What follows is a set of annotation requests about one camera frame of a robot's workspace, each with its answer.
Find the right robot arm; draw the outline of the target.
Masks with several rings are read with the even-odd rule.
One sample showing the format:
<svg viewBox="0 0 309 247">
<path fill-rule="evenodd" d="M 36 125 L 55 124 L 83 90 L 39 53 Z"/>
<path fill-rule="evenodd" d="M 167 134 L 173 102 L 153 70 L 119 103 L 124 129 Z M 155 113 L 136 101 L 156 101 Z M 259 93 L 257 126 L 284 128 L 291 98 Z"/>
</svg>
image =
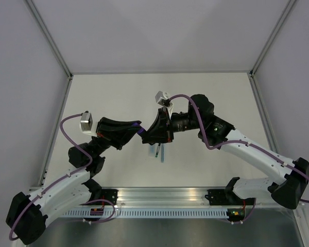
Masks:
<svg viewBox="0 0 309 247">
<path fill-rule="evenodd" d="M 172 112 L 174 97 L 162 91 L 157 93 L 156 102 L 161 107 L 156 119 L 147 131 L 138 132 L 144 144 L 171 143 L 175 133 L 198 129 L 198 137 L 209 150 L 231 153 L 266 175 L 263 179 L 232 178 L 224 192 L 228 203 L 248 198 L 273 199 L 285 208 L 297 208 L 309 183 L 306 159 L 293 160 L 253 142 L 234 125 L 217 117 L 214 105 L 205 95 L 179 97 L 188 100 L 186 113 Z"/>
</svg>

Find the purple black highlighter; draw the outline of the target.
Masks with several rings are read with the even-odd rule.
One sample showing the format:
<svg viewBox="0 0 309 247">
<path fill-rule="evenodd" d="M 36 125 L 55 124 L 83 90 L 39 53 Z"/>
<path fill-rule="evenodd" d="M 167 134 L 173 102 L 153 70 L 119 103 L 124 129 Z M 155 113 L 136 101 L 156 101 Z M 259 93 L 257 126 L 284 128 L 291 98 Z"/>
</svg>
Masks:
<svg viewBox="0 0 309 247">
<path fill-rule="evenodd" d="M 147 136 L 147 131 L 141 127 L 138 131 L 137 131 L 137 135 L 139 135 L 141 138 L 144 138 Z"/>
</svg>

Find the green pen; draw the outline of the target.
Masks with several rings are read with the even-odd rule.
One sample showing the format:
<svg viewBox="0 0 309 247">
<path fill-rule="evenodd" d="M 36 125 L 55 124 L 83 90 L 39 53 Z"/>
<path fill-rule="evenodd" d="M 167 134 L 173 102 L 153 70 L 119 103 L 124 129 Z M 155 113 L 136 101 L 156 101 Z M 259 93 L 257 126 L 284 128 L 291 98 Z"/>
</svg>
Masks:
<svg viewBox="0 0 309 247">
<path fill-rule="evenodd" d="M 155 152 L 155 157 L 157 158 L 160 152 L 160 148 L 161 148 L 161 143 L 158 144 L 156 152 Z"/>
</svg>

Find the light blue highlighter body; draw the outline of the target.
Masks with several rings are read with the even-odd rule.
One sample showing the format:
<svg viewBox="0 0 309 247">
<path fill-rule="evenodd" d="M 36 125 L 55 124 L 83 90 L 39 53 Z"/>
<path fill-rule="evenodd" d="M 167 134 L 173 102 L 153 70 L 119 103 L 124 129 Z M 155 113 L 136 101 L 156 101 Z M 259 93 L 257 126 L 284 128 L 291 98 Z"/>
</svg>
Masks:
<svg viewBox="0 0 309 247">
<path fill-rule="evenodd" d="M 150 157 L 155 157 L 155 155 L 156 155 L 156 146 L 155 145 L 149 145 L 148 146 L 148 155 Z"/>
</svg>

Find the blue pen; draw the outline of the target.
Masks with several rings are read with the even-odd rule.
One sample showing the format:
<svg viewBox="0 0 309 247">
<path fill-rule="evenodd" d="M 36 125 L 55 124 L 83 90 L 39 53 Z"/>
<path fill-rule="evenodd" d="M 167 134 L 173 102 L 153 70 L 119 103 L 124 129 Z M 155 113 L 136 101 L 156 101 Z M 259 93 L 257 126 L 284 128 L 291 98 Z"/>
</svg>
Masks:
<svg viewBox="0 0 309 247">
<path fill-rule="evenodd" d="M 161 163 L 164 163 L 164 161 L 165 161 L 165 145 L 164 144 L 161 144 L 160 161 L 161 161 Z"/>
</svg>

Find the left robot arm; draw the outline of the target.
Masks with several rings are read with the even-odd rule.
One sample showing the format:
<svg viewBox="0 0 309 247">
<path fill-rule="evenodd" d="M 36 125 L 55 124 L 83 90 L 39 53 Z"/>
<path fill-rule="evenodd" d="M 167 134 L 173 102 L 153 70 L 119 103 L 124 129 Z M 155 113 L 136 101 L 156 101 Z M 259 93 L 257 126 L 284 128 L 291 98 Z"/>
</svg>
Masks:
<svg viewBox="0 0 309 247">
<path fill-rule="evenodd" d="M 68 136 L 64 124 L 73 118 L 80 118 L 80 128 L 91 136 L 90 142 L 76 144 Z M 62 119 L 60 130 L 72 144 L 68 150 L 68 161 L 73 167 L 47 186 L 29 194 L 19 192 L 13 197 L 6 218 L 10 241 L 31 244 L 68 210 L 81 204 L 99 203 L 102 187 L 93 178 L 104 165 L 102 154 L 110 147 L 121 150 L 136 134 L 143 132 L 139 120 L 115 121 L 103 117 L 94 125 L 89 112 Z"/>
</svg>

